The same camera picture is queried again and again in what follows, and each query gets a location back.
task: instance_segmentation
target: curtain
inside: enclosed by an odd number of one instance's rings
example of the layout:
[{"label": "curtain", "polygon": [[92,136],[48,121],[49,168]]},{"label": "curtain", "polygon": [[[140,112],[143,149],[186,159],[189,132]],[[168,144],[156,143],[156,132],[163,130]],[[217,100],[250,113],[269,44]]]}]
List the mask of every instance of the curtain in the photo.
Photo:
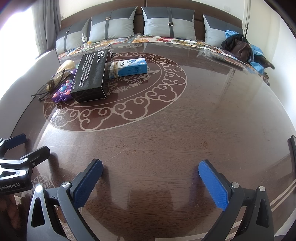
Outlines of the curtain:
[{"label": "curtain", "polygon": [[60,31],[59,0],[37,0],[32,6],[35,37],[39,54],[55,48]]}]

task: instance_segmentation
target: brown wooden headboard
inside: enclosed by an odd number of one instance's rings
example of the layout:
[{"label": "brown wooden headboard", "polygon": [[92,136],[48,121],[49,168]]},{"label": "brown wooden headboard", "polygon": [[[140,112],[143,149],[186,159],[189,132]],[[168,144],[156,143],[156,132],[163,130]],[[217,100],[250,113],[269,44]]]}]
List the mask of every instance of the brown wooden headboard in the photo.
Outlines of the brown wooden headboard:
[{"label": "brown wooden headboard", "polygon": [[144,32],[144,18],[141,7],[177,7],[194,10],[194,29],[197,39],[205,40],[205,25],[203,14],[221,19],[237,27],[242,27],[242,21],[218,8],[191,0],[114,0],[101,3],[77,12],[61,21],[61,29],[93,15],[124,7],[138,6],[134,18],[134,33]]}]

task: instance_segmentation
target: glossy table surface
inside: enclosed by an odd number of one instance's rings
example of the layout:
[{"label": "glossy table surface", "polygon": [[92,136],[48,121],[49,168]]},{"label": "glossy table surface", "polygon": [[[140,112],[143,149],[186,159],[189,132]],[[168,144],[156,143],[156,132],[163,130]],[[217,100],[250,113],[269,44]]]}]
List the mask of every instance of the glossy table surface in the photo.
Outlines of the glossy table surface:
[{"label": "glossy table surface", "polygon": [[46,188],[71,181],[93,158],[102,160],[103,175],[80,210],[102,241],[204,237],[221,209],[198,175],[203,159],[230,182],[263,185],[276,232],[296,207],[288,142],[296,132],[271,89],[257,74],[198,48],[112,49],[118,60],[145,57],[148,75],[110,80],[104,100],[56,105],[35,98],[12,134],[25,133],[29,141],[6,157],[48,146],[50,159],[32,175]]}]

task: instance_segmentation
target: cushion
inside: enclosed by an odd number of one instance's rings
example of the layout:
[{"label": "cushion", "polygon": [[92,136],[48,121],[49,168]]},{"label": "cushion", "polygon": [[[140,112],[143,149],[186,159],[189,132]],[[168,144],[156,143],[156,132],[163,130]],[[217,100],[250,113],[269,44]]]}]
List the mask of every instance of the cushion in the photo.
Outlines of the cushion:
[{"label": "cushion", "polygon": [[62,54],[83,45],[82,33],[87,34],[89,18],[61,30],[57,35],[57,54]]},{"label": "cushion", "polygon": [[195,40],[194,10],[174,7],[142,7],[144,35]]},{"label": "cushion", "polygon": [[231,30],[243,34],[243,30],[231,23],[220,19],[203,15],[205,22],[205,42],[209,45],[221,48],[221,44],[226,40],[225,31]]},{"label": "cushion", "polygon": [[128,38],[133,35],[133,18],[137,7],[120,8],[91,17],[89,41]]}]

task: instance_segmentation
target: bottle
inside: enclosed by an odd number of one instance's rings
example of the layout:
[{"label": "bottle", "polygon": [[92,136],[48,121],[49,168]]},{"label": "bottle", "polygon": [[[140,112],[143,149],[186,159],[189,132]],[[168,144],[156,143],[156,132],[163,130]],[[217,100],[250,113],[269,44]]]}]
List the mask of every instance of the bottle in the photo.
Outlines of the bottle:
[{"label": "bottle", "polygon": [[88,44],[87,44],[87,38],[86,38],[86,36],[85,36],[84,33],[82,33],[82,42],[83,42],[83,46],[84,46],[85,48],[87,48],[87,47],[88,47]]}]

